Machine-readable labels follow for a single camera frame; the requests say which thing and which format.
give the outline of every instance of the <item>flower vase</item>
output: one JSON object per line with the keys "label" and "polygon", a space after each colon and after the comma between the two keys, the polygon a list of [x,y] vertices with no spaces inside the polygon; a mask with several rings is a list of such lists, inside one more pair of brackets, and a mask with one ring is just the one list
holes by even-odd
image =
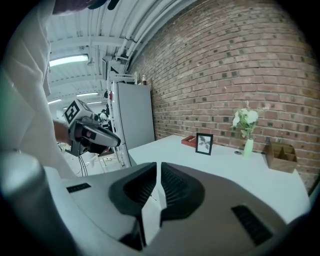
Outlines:
{"label": "flower vase", "polygon": [[253,148],[254,148],[254,140],[252,138],[248,138],[243,150],[244,158],[248,158],[250,156]]}

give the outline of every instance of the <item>ceiling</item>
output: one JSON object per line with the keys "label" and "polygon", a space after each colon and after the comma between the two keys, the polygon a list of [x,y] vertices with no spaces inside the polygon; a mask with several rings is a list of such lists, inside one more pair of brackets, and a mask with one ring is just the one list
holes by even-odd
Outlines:
{"label": "ceiling", "polygon": [[95,10],[85,9],[72,15],[52,16],[48,29],[50,60],[88,54],[89,61],[49,68],[51,95],[47,100],[62,99],[50,107],[62,109],[67,107],[77,94],[91,92],[98,92],[99,95],[81,97],[81,100],[86,103],[106,102],[103,98],[106,83],[102,76],[102,58],[118,56],[123,45],[125,47],[121,56],[128,58],[126,51],[140,32],[142,36],[132,53],[133,58],[161,26],[194,1],[120,0],[114,10],[108,10],[105,4]]}

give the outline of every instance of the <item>framed photo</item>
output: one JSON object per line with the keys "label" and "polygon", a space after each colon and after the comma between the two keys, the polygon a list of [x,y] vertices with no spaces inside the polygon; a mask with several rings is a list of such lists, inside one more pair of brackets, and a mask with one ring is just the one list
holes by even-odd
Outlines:
{"label": "framed photo", "polygon": [[214,136],[212,134],[197,133],[196,143],[195,143],[195,152],[210,156],[213,141],[214,141]]}

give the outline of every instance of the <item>white table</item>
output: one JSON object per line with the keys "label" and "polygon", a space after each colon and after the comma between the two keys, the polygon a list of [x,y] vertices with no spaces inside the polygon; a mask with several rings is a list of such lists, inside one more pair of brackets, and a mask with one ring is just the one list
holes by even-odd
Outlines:
{"label": "white table", "polygon": [[286,223],[310,210],[307,191],[296,170],[293,173],[272,170],[262,154],[253,152],[246,159],[235,154],[234,148],[215,144],[211,155],[199,154],[195,148],[183,145],[182,139],[172,135],[130,149],[129,154],[137,165],[157,162],[159,166],[167,162],[234,181],[269,205]]}

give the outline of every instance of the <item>fluorescent light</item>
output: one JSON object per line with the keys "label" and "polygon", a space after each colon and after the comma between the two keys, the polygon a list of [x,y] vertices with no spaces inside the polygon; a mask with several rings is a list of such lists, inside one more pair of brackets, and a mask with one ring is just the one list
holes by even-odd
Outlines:
{"label": "fluorescent light", "polygon": [[52,104],[52,103],[60,102],[60,101],[61,101],[61,99],[56,99],[56,100],[53,100],[53,101],[49,101],[49,102],[48,102],[48,105],[49,105],[49,104]]}
{"label": "fluorescent light", "polygon": [[82,96],[89,96],[89,95],[98,95],[98,93],[97,92],[91,92],[91,93],[78,94],[76,96],[77,97],[82,97]]}
{"label": "fluorescent light", "polygon": [[66,63],[73,63],[73,62],[87,62],[89,60],[89,57],[87,54],[81,54],[81,55],[73,55],[63,58],[57,58],[54,60],[49,61],[50,67],[66,64]]}
{"label": "fluorescent light", "polygon": [[102,101],[96,101],[96,102],[89,102],[89,103],[87,103],[87,105],[90,105],[90,104],[101,104],[102,103]]}

